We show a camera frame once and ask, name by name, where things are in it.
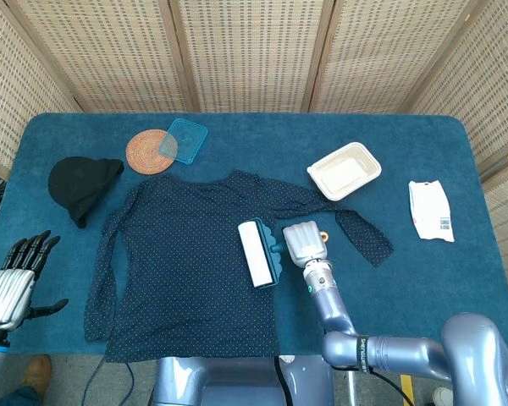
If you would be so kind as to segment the blue jeans leg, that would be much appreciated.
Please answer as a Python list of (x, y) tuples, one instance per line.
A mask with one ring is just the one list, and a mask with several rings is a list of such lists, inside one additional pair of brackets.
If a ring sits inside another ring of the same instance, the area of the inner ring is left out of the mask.
[(24, 386), (0, 398), (0, 406), (41, 406), (42, 397), (34, 387)]

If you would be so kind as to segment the white shoe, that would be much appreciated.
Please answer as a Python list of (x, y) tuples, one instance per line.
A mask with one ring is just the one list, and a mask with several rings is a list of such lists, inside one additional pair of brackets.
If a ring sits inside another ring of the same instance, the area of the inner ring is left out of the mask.
[(453, 406), (453, 391), (446, 387), (437, 387), (433, 391), (434, 406)]

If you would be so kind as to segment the navy polka dot shirt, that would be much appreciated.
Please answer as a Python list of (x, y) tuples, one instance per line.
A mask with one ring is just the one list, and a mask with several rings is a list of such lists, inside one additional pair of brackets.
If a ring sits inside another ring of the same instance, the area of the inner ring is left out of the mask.
[(390, 241), (317, 191), (234, 170), (208, 183), (162, 175), (140, 183), (102, 229), (84, 313), (111, 362), (279, 354), (273, 295), (254, 288), (239, 225), (331, 211), (373, 266)]

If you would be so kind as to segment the white plastic packet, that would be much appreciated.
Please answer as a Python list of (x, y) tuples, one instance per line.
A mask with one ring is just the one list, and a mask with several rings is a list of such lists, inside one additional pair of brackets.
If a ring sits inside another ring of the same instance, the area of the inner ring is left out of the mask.
[(450, 204), (440, 181), (408, 184), (412, 223), (420, 239), (454, 243)]

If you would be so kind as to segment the brown leather shoe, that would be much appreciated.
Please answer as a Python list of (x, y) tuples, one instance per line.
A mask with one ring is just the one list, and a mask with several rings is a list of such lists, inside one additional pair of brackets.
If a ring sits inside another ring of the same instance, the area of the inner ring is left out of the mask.
[(52, 360), (47, 354), (38, 354), (31, 358), (25, 368), (19, 385), (30, 387), (43, 397), (46, 393), (52, 377)]

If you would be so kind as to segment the lavender robot torso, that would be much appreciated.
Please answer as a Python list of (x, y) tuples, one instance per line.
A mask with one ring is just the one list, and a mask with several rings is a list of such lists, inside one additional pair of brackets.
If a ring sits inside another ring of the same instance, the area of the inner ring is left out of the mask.
[(165, 357), (147, 406), (334, 406), (333, 375), (319, 355)]

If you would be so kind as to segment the woven bamboo folding screen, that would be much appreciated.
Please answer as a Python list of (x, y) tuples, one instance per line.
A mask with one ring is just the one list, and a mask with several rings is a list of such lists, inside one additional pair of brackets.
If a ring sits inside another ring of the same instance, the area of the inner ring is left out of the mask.
[(0, 0), (0, 176), (41, 112), (466, 126), (508, 279), (508, 0)]

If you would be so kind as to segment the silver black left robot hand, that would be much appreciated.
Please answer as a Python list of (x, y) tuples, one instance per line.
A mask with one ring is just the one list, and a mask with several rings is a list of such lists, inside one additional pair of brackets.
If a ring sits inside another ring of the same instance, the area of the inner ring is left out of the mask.
[(0, 268), (0, 331), (11, 332), (24, 320), (58, 313), (69, 301), (33, 307), (31, 298), (51, 250), (60, 241), (49, 230), (13, 244)]

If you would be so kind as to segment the teal fuzzy table cover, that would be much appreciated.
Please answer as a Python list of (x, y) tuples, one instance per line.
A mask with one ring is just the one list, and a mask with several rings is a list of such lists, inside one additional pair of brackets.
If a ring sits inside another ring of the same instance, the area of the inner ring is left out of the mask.
[[(508, 344), (508, 282), (471, 147), (463, 124), (449, 116), (366, 114), (190, 113), (208, 129), (191, 165), (175, 164), (161, 175), (208, 183), (234, 170), (317, 191), (307, 167), (357, 141), (380, 162), (381, 174), (336, 203), (356, 211), (393, 246), (371, 265), (346, 237), (331, 211), (269, 226), (314, 220), (328, 231), (334, 279), (352, 323), (368, 336), (438, 339), (447, 319), (461, 312), (487, 316)], [(77, 228), (49, 195), (52, 167), (69, 156), (124, 159), (130, 139), (145, 129), (166, 129), (172, 113), (45, 113), (27, 125), (0, 209), (0, 266), (10, 246), (45, 230), (61, 239), (48, 256), (33, 296), (35, 305), (69, 303), (56, 315), (27, 321), (11, 336), (17, 353), (104, 354), (104, 342), (89, 342), (84, 313), (97, 249), (108, 217), (129, 192), (154, 177), (125, 169)], [(418, 237), (408, 184), (440, 181), (450, 204), (454, 243)], [(322, 322), (301, 270), (283, 259), (279, 283), (268, 288), (280, 354), (317, 354)]]

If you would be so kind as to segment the black beanie hat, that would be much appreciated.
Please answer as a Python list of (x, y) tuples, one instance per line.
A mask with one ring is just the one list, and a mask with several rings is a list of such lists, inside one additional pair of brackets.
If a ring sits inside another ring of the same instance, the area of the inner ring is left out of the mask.
[(119, 159), (69, 156), (52, 167), (48, 192), (74, 224), (84, 228), (91, 208), (123, 171), (124, 164)]

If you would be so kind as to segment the teal lint roller yellow tip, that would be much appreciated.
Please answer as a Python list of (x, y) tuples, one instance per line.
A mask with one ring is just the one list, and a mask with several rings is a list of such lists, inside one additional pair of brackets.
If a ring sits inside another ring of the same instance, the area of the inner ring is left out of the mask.
[[(282, 254), (289, 254), (285, 241), (279, 243), (258, 217), (241, 223), (238, 231), (253, 286), (268, 288), (278, 284), (283, 271)], [(302, 270), (303, 277), (308, 277), (313, 272), (331, 272), (332, 266), (327, 259), (310, 261)]]

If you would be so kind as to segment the round woven rattan coaster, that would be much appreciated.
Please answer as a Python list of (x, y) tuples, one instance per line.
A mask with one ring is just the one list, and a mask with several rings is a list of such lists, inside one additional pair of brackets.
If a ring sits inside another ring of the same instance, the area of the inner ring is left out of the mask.
[(125, 149), (126, 161), (131, 169), (143, 175), (154, 175), (167, 170), (174, 159), (159, 152), (166, 137), (167, 132), (163, 129), (147, 129), (136, 134)]

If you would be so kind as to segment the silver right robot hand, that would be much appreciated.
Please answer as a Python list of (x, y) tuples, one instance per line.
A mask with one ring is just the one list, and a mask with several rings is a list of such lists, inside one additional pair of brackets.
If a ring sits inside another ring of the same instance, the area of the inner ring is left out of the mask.
[(310, 261), (324, 261), (328, 251), (314, 221), (301, 222), (282, 230), (290, 258), (293, 263), (305, 268)]

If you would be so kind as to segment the transparent blue plastic lid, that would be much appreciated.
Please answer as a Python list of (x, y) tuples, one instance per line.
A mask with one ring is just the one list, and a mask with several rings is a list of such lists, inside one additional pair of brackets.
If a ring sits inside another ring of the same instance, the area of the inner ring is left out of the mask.
[(183, 118), (175, 119), (158, 147), (161, 156), (191, 165), (207, 138), (208, 129)]

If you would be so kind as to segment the cream plastic food container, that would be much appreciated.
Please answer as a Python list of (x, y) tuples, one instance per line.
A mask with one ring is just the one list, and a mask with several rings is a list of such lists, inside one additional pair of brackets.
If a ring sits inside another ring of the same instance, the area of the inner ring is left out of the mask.
[(306, 171), (328, 200), (339, 201), (376, 179), (382, 167), (364, 144), (351, 142), (314, 162)]

